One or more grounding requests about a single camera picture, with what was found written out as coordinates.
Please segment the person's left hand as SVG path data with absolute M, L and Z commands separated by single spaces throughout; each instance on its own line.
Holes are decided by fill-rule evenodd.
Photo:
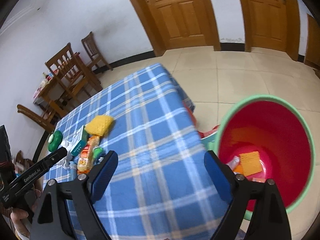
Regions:
M 18 208 L 12 209 L 10 217 L 20 239 L 30 239 L 31 224 L 28 216 L 27 211 Z

